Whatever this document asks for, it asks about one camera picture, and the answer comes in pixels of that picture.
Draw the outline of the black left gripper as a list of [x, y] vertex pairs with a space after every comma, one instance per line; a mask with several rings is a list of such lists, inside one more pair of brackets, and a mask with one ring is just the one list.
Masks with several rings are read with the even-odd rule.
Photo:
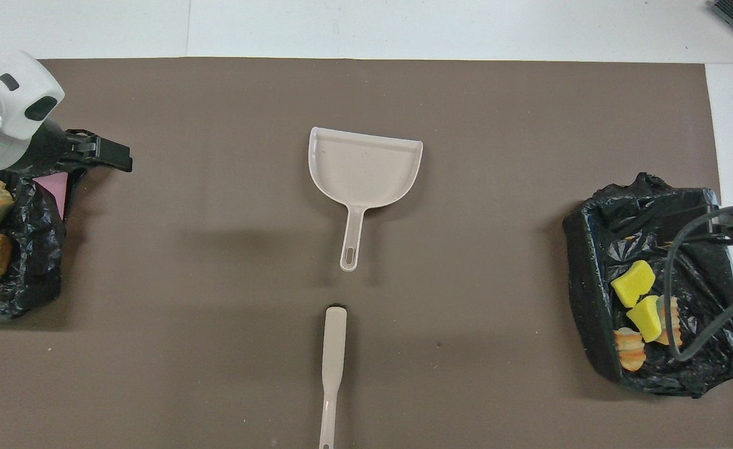
[[99, 140], [97, 134], [87, 130], [62, 130], [54, 119], [47, 118], [31, 137], [21, 159], [12, 164], [12, 172], [24, 176], [49, 176], [59, 171], [88, 170], [92, 168], [86, 160], [89, 144], [95, 144], [96, 164], [126, 173], [133, 170], [129, 146]]

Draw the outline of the yellow blocky sponge piece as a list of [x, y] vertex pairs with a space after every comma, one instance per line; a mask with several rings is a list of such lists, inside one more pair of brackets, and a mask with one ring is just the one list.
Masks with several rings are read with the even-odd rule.
[[635, 261], [625, 273], [611, 281], [610, 285], [624, 307], [631, 309], [654, 285], [656, 276], [645, 259]]

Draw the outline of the torn bread chunk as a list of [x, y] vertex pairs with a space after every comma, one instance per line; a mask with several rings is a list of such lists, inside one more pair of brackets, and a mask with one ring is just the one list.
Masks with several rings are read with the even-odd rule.
[[676, 347], [680, 349], [682, 347], [682, 330], [680, 325], [680, 317], [679, 317], [679, 310], [678, 310], [678, 298], [671, 296], [671, 299], [669, 300], [668, 304], [668, 312], [669, 316], [671, 318], [669, 321], [666, 320], [666, 300], [665, 296], [660, 295], [656, 299], [656, 310], [658, 312], [658, 319], [661, 326], [661, 332], [655, 338], [655, 343], [662, 344], [662, 345], [669, 345], [671, 344], [671, 341], [669, 340], [668, 332], [671, 332], [671, 335], [673, 337], [673, 342], [675, 343]]
[[643, 336], [628, 327], [614, 330], [613, 336], [622, 368], [628, 372], [637, 372], [646, 361]]

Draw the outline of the yellow sponge with green side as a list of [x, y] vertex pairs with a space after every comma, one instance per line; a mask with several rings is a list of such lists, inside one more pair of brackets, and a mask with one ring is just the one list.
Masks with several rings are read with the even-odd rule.
[[637, 327], [645, 343], [651, 343], [663, 332], [659, 310], [662, 296], [649, 295], [641, 299], [627, 313], [628, 319]]

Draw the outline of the beige plastic dustpan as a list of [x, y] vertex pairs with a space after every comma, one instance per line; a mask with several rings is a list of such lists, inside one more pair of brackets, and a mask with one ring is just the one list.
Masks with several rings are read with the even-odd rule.
[[339, 267], [354, 272], [366, 211], [399, 201], [414, 186], [424, 144], [421, 140], [367, 135], [315, 126], [310, 130], [308, 165], [319, 191], [347, 209]]

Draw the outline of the wooden hand brush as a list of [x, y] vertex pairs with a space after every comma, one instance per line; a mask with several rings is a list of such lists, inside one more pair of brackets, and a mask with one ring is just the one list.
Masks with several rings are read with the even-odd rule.
[[323, 361], [323, 412], [319, 432], [319, 449], [334, 449], [337, 415], [337, 396], [341, 386], [346, 353], [346, 329], [348, 312], [342, 304], [332, 304], [324, 313]]

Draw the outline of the pink bin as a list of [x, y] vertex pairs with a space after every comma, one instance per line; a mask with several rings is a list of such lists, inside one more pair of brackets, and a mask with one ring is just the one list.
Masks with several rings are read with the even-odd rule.
[[69, 174], [61, 171], [49, 176], [39, 176], [34, 179], [45, 190], [54, 196], [59, 216], [64, 219], [65, 203], [67, 199], [67, 184], [69, 184]]

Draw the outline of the black trash bag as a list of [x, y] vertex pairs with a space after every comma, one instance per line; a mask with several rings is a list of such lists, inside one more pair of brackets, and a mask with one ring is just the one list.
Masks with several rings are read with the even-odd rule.
[[9, 269], [0, 278], [0, 321], [23, 316], [61, 293], [65, 217], [78, 182], [89, 170], [67, 173], [64, 219], [54, 196], [34, 177], [0, 171], [0, 180], [15, 199], [0, 226], [0, 234], [9, 236], [13, 245]]

